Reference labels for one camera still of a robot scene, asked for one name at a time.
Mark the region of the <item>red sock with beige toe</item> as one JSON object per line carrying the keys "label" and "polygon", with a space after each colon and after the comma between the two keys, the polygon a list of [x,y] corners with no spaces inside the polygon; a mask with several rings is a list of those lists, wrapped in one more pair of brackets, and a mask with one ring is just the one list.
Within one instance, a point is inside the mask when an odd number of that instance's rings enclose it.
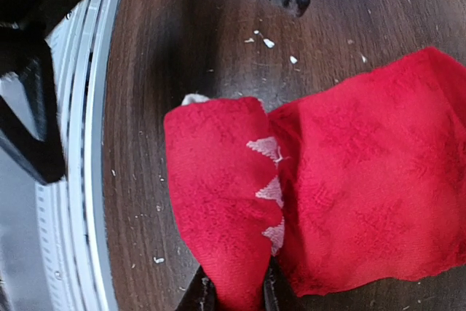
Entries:
{"label": "red sock with beige toe", "polygon": [[297,296],[465,263],[465,67],[428,47],[271,112],[187,95],[165,116],[178,230],[216,285]]}

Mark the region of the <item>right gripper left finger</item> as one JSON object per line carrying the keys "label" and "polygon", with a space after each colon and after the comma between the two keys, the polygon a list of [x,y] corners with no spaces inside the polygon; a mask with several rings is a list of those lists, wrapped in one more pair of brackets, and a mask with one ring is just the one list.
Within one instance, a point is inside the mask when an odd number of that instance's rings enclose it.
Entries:
{"label": "right gripper left finger", "polygon": [[66,174],[49,37],[81,1],[1,0],[1,80],[24,96],[14,109],[1,94],[1,149],[42,185]]}

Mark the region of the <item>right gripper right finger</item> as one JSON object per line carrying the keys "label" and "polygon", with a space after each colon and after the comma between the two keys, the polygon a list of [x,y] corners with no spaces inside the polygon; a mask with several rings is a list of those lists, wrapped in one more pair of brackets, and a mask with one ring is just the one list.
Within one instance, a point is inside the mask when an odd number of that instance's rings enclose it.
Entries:
{"label": "right gripper right finger", "polygon": [[285,277],[278,260],[269,259],[259,287],[249,283],[241,286],[226,279],[226,289],[217,289],[202,267],[194,277],[180,302],[179,310],[301,310],[302,303]]}

